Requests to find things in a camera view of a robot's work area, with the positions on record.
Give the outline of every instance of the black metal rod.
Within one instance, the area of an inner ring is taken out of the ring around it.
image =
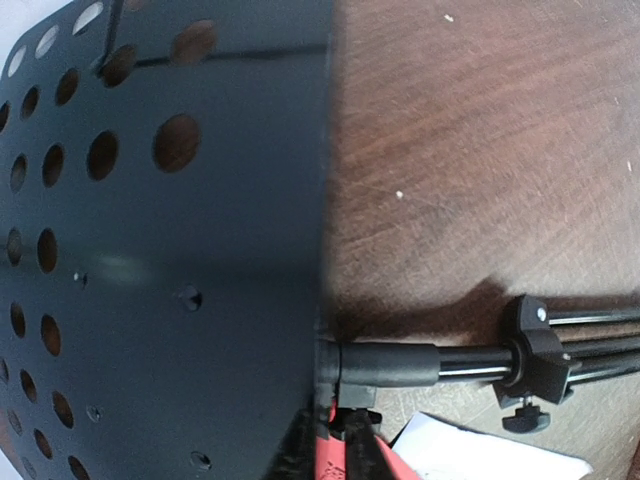
[[[511,373],[512,353],[500,347],[440,347],[439,382],[494,382]]]
[[[563,346],[582,362],[569,378],[572,385],[640,371],[640,336],[565,342]],[[341,371],[342,382],[352,385],[424,387],[436,382],[494,382],[511,375],[513,367],[513,353],[506,347],[360,343],[341,348],[342,367],[336,372]]]
[[[628,322],[640,322],[640,308],[593,312],[549,312],[549,325],[552,327],[608,325]]]
[[[615,353],[640,351],[640,335],[563,342],[565,353],[572,357],[597,357]]]
[[[570,385],[620,377],[640,371],[640,352],[585,358],[582,366],[569,377]]]

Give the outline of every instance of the white paper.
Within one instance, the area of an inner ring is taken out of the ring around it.
[[[0,450],[0,478],[2,480],[22,480],[20,474],[13,468],[13,465]]]
[[[593,469],[567,457],[416,413],[393,451],[428,480],[578,480]]]

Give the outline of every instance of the screw hole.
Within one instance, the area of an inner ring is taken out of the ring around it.
[[[202,306],[202,293],[193,285],[186,285],[178,292],[178,298],[188,312],[196,312]]]
[[[20,117],[23,120],[33,115],[33,112],[35,112],[38,106],[38,100],[40,100],[40,90],[38,90],[38,87],[31,87],[22,101]]]
[[[22,60],[24,60],[24,56],[26,53],[27,53],[27,46],[23,45],[13,55],[13,58],[11,59],[11,63],[9,64],[9,69],[7,70],[7,75],[9,77],[13,77],[15,73],[18,71],[18,69],[20,68],[20,65],[22,65]]]
[[[9,263],[11,263],[13,267],[18,266],[20,259],[22,258],[22,235],[20,235],[20,232],[17,229],[12,228],[9,231],[6,248]]]
[[[11,179],[9,185],[13,193],[18,193],[24,185],[24,181],[27,177],[27,157],[19,155],[16,161],[13,162],[11,167]]]
[[[80,83],[80,74],[75,68],[67,70],[62,76],[60,82],[58,82],[58,88],[56,89],[56,105],[62,106],[71,100],[71,97],[76,93],[78,89],[78,83]]]
[[[165,173],[179,172],[195,158],[200,138],[200,128],[193,118],[184,114],[170,118],[154,140],[156,166]]]
[[[7,420],[9,420],[9,425],[11,425],[13,431],[16,432],[17,435],[22,435],[22,423],[16,412],[11,409],[7,410]]]
[[[60,392],[53,392],[53,410],[67,428],[73,428],[73,412],[71,411],[71,405]]]
[[[95,180],[104,180],[116,164],[118,157],[118,139],[112,132],[102,132],[96,137],[89,149],[87,170]]]
[[[10,110],[9,102],[4,102],[2,107],[0,107],[0,132],[4,130],[4,127],[7,126],[7,122],[9,121],[9,110]]]
[[[211,470],[211,460],[202,452],[191,452],[191,465],[198,470]]]
[[[73,274],[73,281],[80,284],[82,290],[84,290],[89,283],[89,275],[86,273],[76,272]]]
[[[69,467],[71,468],[71,473],[78,480],[91,480],[87,470],[84,468],[80,460],[76,457],[69,457]]]
[[[51,450],[51,445],[49,445],[49,440],[47,440],[47,437],[45,437],[44,433],[42,433],[38,429],[35,429],[33,431],[33,436],[35,437],[36,445],[38,445],[38,448],[40,449],[42,454],[49,460],[51,460],[53,458],[53,450]]]
[[[58,244],[53,231],[42,231],[38,238],[38,263],[44,273],[51,273],[58,262]]]
[[[89,405],[87,407],[87,416],[89,417],[89,420],[91,420],[93,423],[98,423],[100,422],[100,420],[102,420],[102,416],[103,416],[102,409],[98,407],[94,407],[93,405]]]
[[[25,395],[31,401],[36,403],[38,401],[38,392],[36,391],[36,384],[33,383],[33,378],[25,370],[20,370],[20,383],[22,383],[22,390]]]
[[[24,338],[27,333],[27,322],[24,320],[22,307],[16,302],[11,304],[11,326],[18,337]]]
[[[53,145],[44,157],[42,164],[42,181],[47,188],[53,187],[62,173],[64,150],[60,145]]]
[[[93,22],[104,10],[102,2],[95,2],[89,5],[78,16],[76,23],[73,25],[73,35],[82,35],[89,29],[89,24]]]
[[[42,341],[49,353],[54,357],[60,355],[61,339],[60,330],[55,319],[51,315],[43,315],[40,328]]]
[[[106,87],[113,88],[124,82],[136,64],[136,47],[124,45],[116,50],[102,67],[102,81]]]
[[[216,43],[217,35],[211,20],[194,22],[173,40],[170,59],[177,65],[193,65],[201,62]]]
[[[51,47],[56,41],[58,37],[58,32],[60,31],[60,27],[54,25],[49,30],[45,32],[40,41],[38,42],[38,46],[36,47],[36,58],[40,59],[44,57]]]

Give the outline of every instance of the black plastic clamp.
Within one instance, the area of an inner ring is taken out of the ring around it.
[[[503,334],[513,351],[514,367],[509,378],[494,384],[494,390],[501,408],[524,403],[515,416],[502,420],[503,427],[513,433],[546,428],[550,417],[532,404],[532,397],[562,403],[572,394],[569,375],[581,365],[563,351],[548,317],[547,306],[527,295],[505,309]]]

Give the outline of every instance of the wood grain surface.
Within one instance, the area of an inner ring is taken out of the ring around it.
[[[640,3],[346,0],[335,30],[337,337],[494,343],[524,292],[556,308],[638,304]],[[638,388],[582,387],[522,439],[624,479]],[[415,410],[495,433],[505,414],[480,385],[378,403],[389,436]]]

